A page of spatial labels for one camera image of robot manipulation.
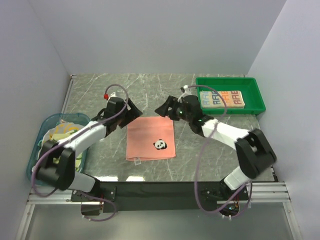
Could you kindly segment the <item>colourful striped rabbit towel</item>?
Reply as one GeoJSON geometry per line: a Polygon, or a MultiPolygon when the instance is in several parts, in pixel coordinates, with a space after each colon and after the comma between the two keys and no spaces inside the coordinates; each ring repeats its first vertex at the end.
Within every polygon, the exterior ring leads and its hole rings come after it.
{"type": "Polygon", "coordinates": [[[239,90],[231,91],[201,91],[199,93],[201,106],[206,109],[236,108],[243,109],[245,101],[242,92],[239,90]]]}

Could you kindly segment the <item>salmon pink towel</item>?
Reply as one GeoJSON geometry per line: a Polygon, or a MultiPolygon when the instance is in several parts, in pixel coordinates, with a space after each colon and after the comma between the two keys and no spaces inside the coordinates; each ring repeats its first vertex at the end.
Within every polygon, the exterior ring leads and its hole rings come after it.
{"type": "Polygon", "coordinates": [[[127,125],[126,160],[152,161],[176,157],[174,123],[168,117],[138,117],[127,125]]]}

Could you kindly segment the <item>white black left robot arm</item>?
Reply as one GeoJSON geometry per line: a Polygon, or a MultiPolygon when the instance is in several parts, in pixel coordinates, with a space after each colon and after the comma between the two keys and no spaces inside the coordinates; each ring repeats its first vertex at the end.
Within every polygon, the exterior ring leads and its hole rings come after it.
{"type": "Polygon", "coordinates": [[[82,129],[57,142],[48,140],[43,144],[31,175],[32,187],[35,188],[39,180],[55,190],[81,191],[89,201],[97,200],[101,194],[101,182],[93,176],[77,172],[76,157],[142,114],[129,98],[110,97],[106,107],[82,129]]]}

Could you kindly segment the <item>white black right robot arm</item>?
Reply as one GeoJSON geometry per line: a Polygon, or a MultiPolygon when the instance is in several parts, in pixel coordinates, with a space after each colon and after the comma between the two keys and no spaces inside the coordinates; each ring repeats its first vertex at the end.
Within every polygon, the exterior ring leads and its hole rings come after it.
{"type": "Polygon", "coordinates": [[[179,98],[169,96],[155,113],[173,121],[184,120],[195,134],[217,140],[236,151],[238,166],[231,173],[219,182],[207,181],[196,185],[195,191],[202,200],[233,199],[240,187],[256,179],[277,160],[260,129],[236,128],[204,114],[195,95],[184,93],[179,98]]]}

